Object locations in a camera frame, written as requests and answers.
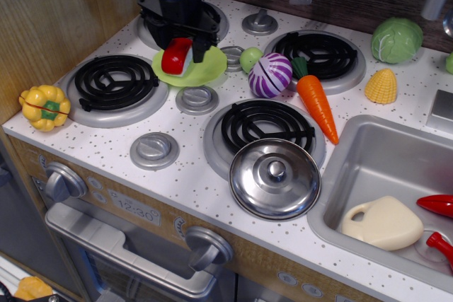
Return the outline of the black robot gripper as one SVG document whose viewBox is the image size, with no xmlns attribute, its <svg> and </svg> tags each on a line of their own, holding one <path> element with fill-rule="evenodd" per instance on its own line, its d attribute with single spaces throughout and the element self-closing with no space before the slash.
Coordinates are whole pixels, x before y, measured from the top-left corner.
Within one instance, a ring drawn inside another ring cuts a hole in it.
<svg viewBox="0 0 453 302">
<path fill-rule="evenodd" d="M 203 0 L 137 0 L 140 16 L 161 49 L 177 37 L 193 41 L 193 61 L 203 62 L 206 51 L 216 46 L 219 24 L 205 12 Z"/>
</svg>

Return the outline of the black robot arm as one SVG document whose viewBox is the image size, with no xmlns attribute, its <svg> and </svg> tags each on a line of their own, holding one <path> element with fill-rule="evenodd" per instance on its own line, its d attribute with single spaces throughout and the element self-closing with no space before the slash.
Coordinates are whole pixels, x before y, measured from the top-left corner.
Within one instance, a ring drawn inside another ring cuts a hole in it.
<svg viewBox="0 0 453 302">
<path fill-rule="evenodd" d="M 144 25 L 162 49 L 177 37 L 192 40 L 193 61 L 203 61 L 210 47 L 219 42 L 221 18 L 203 0 L 137 0 Z"/>
</svg>

